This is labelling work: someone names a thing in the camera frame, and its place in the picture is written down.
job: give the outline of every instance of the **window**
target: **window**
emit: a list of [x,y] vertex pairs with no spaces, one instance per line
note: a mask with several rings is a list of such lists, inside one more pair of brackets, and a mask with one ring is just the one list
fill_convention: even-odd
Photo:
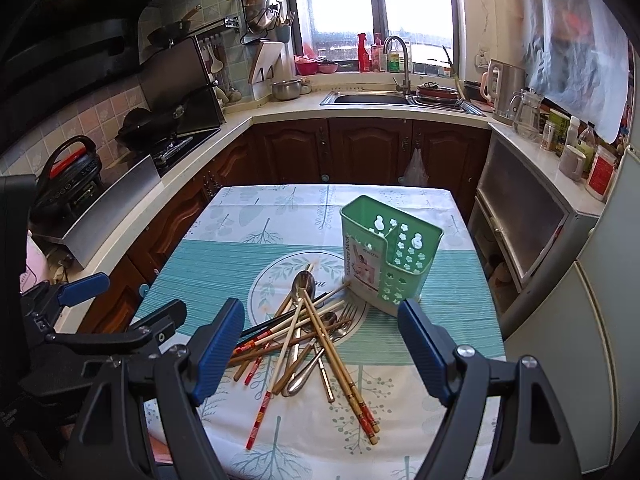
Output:
[[295,0],[296,53],[348,62],[358,58],[358,33],[409,40],[414,63],[445,65],[444,45],[457,61],[456,0]]

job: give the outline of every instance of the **brown cabinet door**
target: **brown cabinet door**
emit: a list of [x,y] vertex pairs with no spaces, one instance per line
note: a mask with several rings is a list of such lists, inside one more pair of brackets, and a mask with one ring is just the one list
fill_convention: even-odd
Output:
[[257,124],[251,135],[270,184],[320,184],[330,180],[331,154],[324,119]]
[[109,279],[109,290],[95,298],[78,332],[123,332],[131,323],[142,302],[140,285],[146,281],[126,256],[111,271]]
[[206,167],[221,186],[257,186],[264,184],[255,148],[245,132],[220,152]]
[[487,130],[458,124],[414,121],[414,143],[422,147],[429,186],[449,190],[465,221],[489,149]]
[[335,179],[341,184],[398,184],[411,158],[412,126],[404,119],[329,119]]
[[151,284],[155,280],[182,237],[209,202],[202,176],[198,174],[169,200],[133,242],[127,255],[147,283]]

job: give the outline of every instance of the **white refrigerator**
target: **white refrigerator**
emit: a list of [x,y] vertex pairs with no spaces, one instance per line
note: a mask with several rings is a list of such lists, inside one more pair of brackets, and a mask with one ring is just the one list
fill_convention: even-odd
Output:
[[607,466],[640,422],[640,58],[630,145],[601,218],[576,261],[507,339],[539,359],[583,472]]

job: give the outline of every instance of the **tile wall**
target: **tile wall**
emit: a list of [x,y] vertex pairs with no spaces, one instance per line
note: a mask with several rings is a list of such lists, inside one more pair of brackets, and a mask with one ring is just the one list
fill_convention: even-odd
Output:
[[[0,174],[40,174],[49,155],[76,135],[86,135],[95,142],[102,165],[107,167],[127,153],[114,139],[127,112],[139,106],[148,108],[135,76],[100,88],[22,136],[2,154]],[[67,148],[59,159],[69,154]]]
[[[193,9],[196,5],[201,5],[202,10],[191,19],[192,28],[199,27],[204,23],[214,22],[225,16],[240,16],[241,30],[245,30],[240,0],[231,0],[230,2],[226,0],[171,0],[161,7],[147,7],[142,12],[138,22],[141,60],[148,57],[145,54],[145,49],[149,47],[146,39],[148,34],[161,25],[177,22],[188,10]],[[236,34],[232,30],[222,34],[228,60],[226,70],[228,70],[231,84],[240,91],[242,97],[253,99],[251,85],[249,85],[247,79],[254,59],[255,47],[240,45],[241,37],[242,34]]]

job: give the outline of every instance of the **tablecloth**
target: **tablecloth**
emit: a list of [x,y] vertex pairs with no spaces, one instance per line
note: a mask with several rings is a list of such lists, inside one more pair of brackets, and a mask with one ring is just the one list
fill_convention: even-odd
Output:
[[[151,287],[139,316],[173,298],[188,317],[164,347],[184,342],[210,322],[228,297],[246,306],[245,326],[269,319],[293,276],[314,264],[318,294],[342,279],[341,206],[360,195],[400,208],[444,231],[420,304],[458,343],[486,357],[504,354],[494,306],[471,238],[448,191],[408,187],[251,186],[223,189],[196,220]],[[444,409],[430,397],[399,335],[396,320],[363,301],[338,352],[380,421],[371,446],[340,387],[328,404],[317,372],[288,399],[275,397],[254,448],[244,448],[277,356],[262,362],[248,386],[226,371],[216,394],[199,407],[225,470],[248,480],[409,480],[424,460]],[[490,399],[467,473],[481,478],[498,402]],[[145,406],[153,436],[164,441],[155,401]]]

